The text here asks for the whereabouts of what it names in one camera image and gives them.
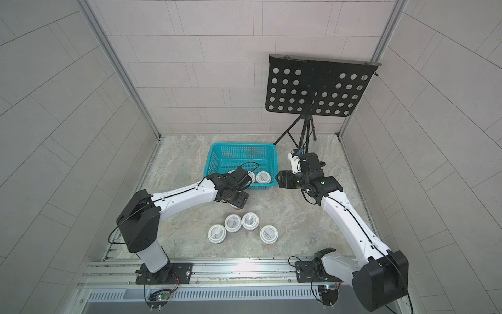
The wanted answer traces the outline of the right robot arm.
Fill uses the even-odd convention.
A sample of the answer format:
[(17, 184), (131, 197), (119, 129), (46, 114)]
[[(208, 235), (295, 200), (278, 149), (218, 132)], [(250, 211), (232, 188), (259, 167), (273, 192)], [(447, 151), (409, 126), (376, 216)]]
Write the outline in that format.
[(401, 251), (393, 252), (366, 225), (334, 177), (321, 171), (280, 171), (280, 188), (300, 189), (314, 198), (337, 224), (354, 252), (354, 259), (335, 251), (321, 253), (320, 272), (351, 286), (367, 311), (375, 311), (409, 294), (409, 261)]

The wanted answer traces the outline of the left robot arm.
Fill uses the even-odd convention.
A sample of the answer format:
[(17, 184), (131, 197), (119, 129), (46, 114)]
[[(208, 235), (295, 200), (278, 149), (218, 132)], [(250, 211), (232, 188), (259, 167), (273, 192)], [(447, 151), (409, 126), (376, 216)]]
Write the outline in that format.
[(215, 173), (176, 190), (149, 193), (140, 190), (119, 214), (116, 225), (130, 253), (136, 254), (151, 274), (164, 272), (170, 260), (158, 241), (161, 222), (195, 206), (223, 202), (243, 209), (252, 178), (247, 173)]

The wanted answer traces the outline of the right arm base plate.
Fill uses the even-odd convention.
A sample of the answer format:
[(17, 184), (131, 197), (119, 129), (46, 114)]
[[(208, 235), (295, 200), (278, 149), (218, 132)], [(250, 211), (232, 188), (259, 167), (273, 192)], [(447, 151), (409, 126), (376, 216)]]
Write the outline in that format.
[(295, 261), (295, 274), (298, 283), (339, 283), (341, 280), (335, 276), (318, 275), (312, 265), (312, 261)]

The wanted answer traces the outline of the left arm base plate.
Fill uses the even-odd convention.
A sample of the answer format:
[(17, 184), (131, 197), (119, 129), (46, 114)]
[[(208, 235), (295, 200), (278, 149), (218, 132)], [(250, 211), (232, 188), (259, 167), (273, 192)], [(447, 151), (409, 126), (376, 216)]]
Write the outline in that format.
[(161, 270), (152, 273), (142, 264), (135, 271), (136, 285), (188, 285), (192, 275), (193, 263), (168, 263)]

